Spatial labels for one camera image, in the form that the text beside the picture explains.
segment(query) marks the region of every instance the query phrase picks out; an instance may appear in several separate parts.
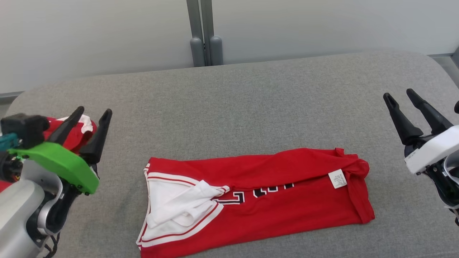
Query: folded jersey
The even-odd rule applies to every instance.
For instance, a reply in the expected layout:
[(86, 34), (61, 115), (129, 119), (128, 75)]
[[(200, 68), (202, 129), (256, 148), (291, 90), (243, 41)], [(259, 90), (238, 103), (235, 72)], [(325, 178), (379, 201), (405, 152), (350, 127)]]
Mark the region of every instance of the folded jersey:
[[(347, 185), (334, 188), (341, 170)], [(137, 245), (142, 258), (363, 224), (374, 219), (368, 163), (342, 149), (296, 149), (195, 161), (152, 157), (144, 169), (149, 203)]]

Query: white stripe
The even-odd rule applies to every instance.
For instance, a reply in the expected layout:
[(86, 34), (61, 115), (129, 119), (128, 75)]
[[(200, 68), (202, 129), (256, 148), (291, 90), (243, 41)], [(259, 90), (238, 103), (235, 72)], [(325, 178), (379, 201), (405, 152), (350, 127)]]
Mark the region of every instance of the white stripe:
[[(146, 179), (148, 177), (148, 175), (146, 174), (146, 171), (145, 171), (144, 175), (145, 175), (145, 179)], [(147, 217), (148, 213), (150, 212), (150, 186), (149, 186), (149, 183), (148, 183), (147, 180), (146, 180), (146, 188), (148, 190), (148, 207), (146, 209), (146, 215), (145, 215), (144, 223), (143, 223), (143, 226), (142, 226), (142, 230), (140, 231), (139, 237), (137, 238), (137, 241), (135, 242), (136, 245), (138, 245), (138, 246), (142, 242), (142, 233), (143, 233), (143, 231), (144, 231), (144, 229), (146, 227), (146, 217)]]
[[(151, 176), (162, 177), (166, 179), (182, 180), (182, 181), (193, 183), (195, 185), (199, 183), (198, 180), (195, 180), (195, 179), (192, 179), (186, 176), (181, 176), (181, 175), (171, 175), (171, 174), (165, 174), (165, 173), (160, 173), (160, 172), (149, 172), (148, 177), (151, 177)], [(158, 178), (147, 178), (147, 180), (161, 181)]]
[(234, 203), (234, 202), (230, 202), (230, 203), (227, 203), (227, 202), (224, 202), (224, 201), (221, 201), (219, 202), (220, 204), (223, 204), (223, 205), (231, 205), (231, 204), (237, 204), (239, 205), (240, 203)]
[(179, 235), (179, 236), (166, 236), (166, 237), (162, 237), (162, 238), (159, 238), (153, 241), (142, 242), (140, 244), (142, 245), (142, 247), (151, 247), (151, 246), (155, 246), (155, 245), (159, 245), (159, 244), (163, 244), (167, 242), (172, 242), (172, 241), (177, 241), (177, 240), (188, 238), (196, 234), (197, 232), (201, 231), (205, 226), (207, 226), (207, 224), (209, 224), (214, 218), (216, 218), (222, 210), (223, 210), (223, 205), (217, 203), (217, 207), (215, 208), (215, 210), (209, 216), (207, 216), (207, 218), (205, 218), (201, 223), (199, 223), (198, 226), (193, 228), (193, 230), (191, 230), (190, 232), (183, 234), (183, 235)]
[(165, 182), (165, 183), (171, 183), (171, 184), (179, 184), (179, 185), (186, 185), (186, 186), (195, 186), (192, 183), (187, 183), (187, 182), (182, 182), (182, 181), (174, 181), (174, 180), (169, 180), (169, 179), (161, 179), (161, 178), (147, 178), (148, 181), (159, 181), (159, 182)]

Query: white jersey trim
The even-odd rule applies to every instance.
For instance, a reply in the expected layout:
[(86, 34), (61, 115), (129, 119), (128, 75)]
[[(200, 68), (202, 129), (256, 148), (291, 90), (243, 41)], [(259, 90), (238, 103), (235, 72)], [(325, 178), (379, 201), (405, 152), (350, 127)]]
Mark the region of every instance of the white jersey trim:
[[(64, 118), (59, 118), (59, 119), (56, 119), (57, 121), (65, 121), (65, 119), (67, 119), (68, 117), (64, 117)], [(93, 131), (93, 127), (92, 127), (92, 122), (91, 122), (91, 119), (86, 116), (86, 115), (81, 115), (80, 117), (80, 120), (78, 121), (78, 123), (82, 123), (83, 126), (81, 127), (81, 133), (84, 134), (86, 132), (92, 132)]]
[[(148, 214), (150, 214), (151, 212), (150, 186), (149, 186), (148, 181), (162, 181), (162, 182), (177, 183), (177, 184), (182, 184), (182, 185), (187, 185), (187, 186), (194, 186), (199, 183), (198, 180), (195, 180), (195, 179), (192, 179), (186, 176), (172, 175), (172, 174), (166, 174), (166, 173), (160, 173), (160, 172), (148, 172), (149, 165), (150, 164), (147, 164), (146, 168), (144, 169), (144, 175), (145, 175), (145, 179), (147, 182), (147, 189), (148, 189), (148, 208), (147, 208), (147, 213), (145, 215), (144, 223), (142, 225), (142, 230), (136, 241), (136, 244), (138, 245), (139, 248), (151, 247), (154, 245), (159, 245), (159, 244), (163, 244), (163, 243), (167, 243), (171, 241), (178, 241), (178, 240), (186, 239), (190, 236), (193, 236), (194, 234), (202, 230), (206, 225), (208, 225), (223, 210), (224, 206), (222, 204), (212, 201), (214, 204), (208, 209), (204, 217), (200, 221), (190, 226), (190, 229), (188, 229), (186, 232), (179, 233), (179, 234), (157, 236), (151, 240), (143, 240), (142, 237), (144, 236), (146, 230), (148, 230), (146, 218)], [(220, 192), (218, 196), (222, 196), (224, 193), (227, 193), (230, 190), (230, 188), (226, 185), (212, 186), (212, 188)]]

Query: gray cushion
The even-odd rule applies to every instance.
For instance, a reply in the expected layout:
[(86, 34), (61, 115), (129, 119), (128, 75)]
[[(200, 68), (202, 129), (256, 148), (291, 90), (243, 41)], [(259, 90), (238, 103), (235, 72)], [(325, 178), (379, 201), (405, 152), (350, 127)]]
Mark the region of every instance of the gray cushion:
[(98, 120), (113, 110), (100, 187), (76, 200), (57, 257), (140, 256), (143, 168), (151, 156), (203, 159), (299, 147), (341, 147), (367, 160), (376, 219), (194, 257), (456, 257), (454, 215), (427, 177), (408, 172), (382, 99), (390, 92), (429, 133), (407, 88), (459, 123), (459, 91), (449, 76), (431, 58), (399, 51), (83, 78), (25, 92), (8, 114), (63, 117), (82, 105)]

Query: cable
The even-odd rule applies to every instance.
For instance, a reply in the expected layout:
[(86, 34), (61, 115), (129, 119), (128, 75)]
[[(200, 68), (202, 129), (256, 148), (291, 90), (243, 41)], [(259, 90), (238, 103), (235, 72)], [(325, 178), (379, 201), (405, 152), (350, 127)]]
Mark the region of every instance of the cable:
[(48, 255), (46, 255), (45, 257), (43, 258), (51, 258), (53, 257), (56, 252), (57, 252), (57, 244), (59, 243), (59, 239), (61, 237), (61, 233), (57, 233), (56, 235), (56, 238), (54, 236), (51, 236), (51, 240), (53, 241), (53, 249), (51, 250), (51, 248), (48, 246), (48, 245), (45, 245), (45, 248), (49, 251)]
[(459, 220), (458, 220), (458, 210), (459, 209), (449, 209), (450, 212), (454, 213), (456, 215), (456, 219), (454, 220), (454, 222), (456, 223), (457, 226), (459, 226)]

